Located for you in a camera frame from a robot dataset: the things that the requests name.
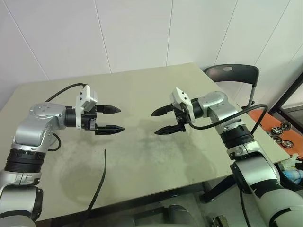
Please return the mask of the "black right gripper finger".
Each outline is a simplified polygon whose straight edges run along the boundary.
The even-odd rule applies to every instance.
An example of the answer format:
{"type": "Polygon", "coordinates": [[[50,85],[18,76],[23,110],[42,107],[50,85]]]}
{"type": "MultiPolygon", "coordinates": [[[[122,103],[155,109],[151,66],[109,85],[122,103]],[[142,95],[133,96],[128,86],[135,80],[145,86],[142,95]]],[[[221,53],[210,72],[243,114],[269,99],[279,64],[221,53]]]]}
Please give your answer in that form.
{"type": "Polygon", "coordinates": [[[171,112],[173,110],[174,110],[174,106],[173,105],[166,105],[166,106],[160,107],[160,108],[156,109],[155,111],[153,111],[151,113],[151,116],[165,115],[168,112],[171,112]]]}
{"type": "Polygon", "coordinates": [[[155,131],[154,134],[156,135],[169,135],[176,132],[185,132],[186,128],[183,124],[177,124],[174,126],[165,126],[163,128],[160,128],[159,130],[155,131]]]}

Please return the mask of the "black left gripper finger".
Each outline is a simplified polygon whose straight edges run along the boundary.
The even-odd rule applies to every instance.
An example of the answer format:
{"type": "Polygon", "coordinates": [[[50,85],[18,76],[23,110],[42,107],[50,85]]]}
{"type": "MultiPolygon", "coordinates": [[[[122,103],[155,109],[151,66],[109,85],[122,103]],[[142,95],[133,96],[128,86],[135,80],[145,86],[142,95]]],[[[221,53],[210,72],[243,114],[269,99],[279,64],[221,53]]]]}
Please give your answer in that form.
{"type": "Polygon", "coordinates": [[[94,132],[96,135],[112,135],[124,131],[125,128],[117,125],[95,125],[94,132]]]}
{"type": "Polygon", "coordinates": [[[96,111],[104,114],[115,114],[121,112],[118,107],[112,105],[96,105],[96,111]]]}

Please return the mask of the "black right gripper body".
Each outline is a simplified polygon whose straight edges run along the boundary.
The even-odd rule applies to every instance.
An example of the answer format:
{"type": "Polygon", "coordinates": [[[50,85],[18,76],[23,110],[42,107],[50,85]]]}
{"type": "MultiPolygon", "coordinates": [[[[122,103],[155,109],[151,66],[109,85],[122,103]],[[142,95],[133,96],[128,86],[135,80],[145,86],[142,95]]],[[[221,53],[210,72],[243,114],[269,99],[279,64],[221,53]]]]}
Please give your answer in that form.
{"type": "Polygon", "coordinates": [[[177,120],[177,124],[186,125],[188,124],[188,116],[189,116],[187,106],[185,104],[180,104],[180,108],[181,109],[174,107],[173,109],[177,120]]]}

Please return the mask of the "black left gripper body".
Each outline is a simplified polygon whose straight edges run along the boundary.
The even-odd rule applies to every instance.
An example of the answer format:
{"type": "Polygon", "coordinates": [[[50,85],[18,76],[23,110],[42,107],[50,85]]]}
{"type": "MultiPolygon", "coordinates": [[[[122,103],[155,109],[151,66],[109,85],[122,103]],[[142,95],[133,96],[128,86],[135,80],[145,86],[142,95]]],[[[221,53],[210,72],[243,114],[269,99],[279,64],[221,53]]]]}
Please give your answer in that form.
{"type": "Polygon", "coordinates": [[[92,107],[89,111],[84,111],[81,114],[81,128],[87,131],[94,131],[96,129],[96,119],[97,119],[97,108],[92,107]]]}

